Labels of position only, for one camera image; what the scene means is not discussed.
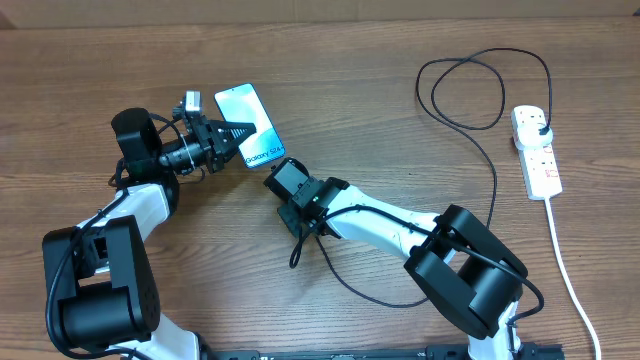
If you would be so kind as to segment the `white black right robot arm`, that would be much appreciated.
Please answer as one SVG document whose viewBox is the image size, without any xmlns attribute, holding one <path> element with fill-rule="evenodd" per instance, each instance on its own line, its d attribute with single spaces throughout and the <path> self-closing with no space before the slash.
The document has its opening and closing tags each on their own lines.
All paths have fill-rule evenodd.
<svg viewBox="0 0 640 360">
<path fill-rule="evenodd" d="M 274 167 L 264 184 L 282 200 L 278 213 L 300 243 L 329 235 L 399 257 L 440 314 L 468 335 L 470 358 L 516 358 L 513 318 L 528 271 L 470 211 L 405 210 L 344 180 L 318 180 L 294 158 Z"/>
</svg>

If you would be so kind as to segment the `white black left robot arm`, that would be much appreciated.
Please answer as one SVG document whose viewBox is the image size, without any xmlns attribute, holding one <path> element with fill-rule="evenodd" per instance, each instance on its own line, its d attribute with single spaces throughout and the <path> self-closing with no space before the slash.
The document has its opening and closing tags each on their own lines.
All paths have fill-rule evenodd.
<svg viewBox="0 0 640 360">
<path fill-rule="evenodd" d="M 164 315 L 144 242 L 176 211 L 179 176 L 224 168 L 256 127 L 176 109 L 166 127 L 187 132 L 163 143 L 160 116 L 144 108 L 111 121 L 122 157 L 111 183 L 115 198 L 89 219 L 53 230 L 42 241 L 46 330 L 72 359 L 213 359 L 197 333 Z"/>
</svg>

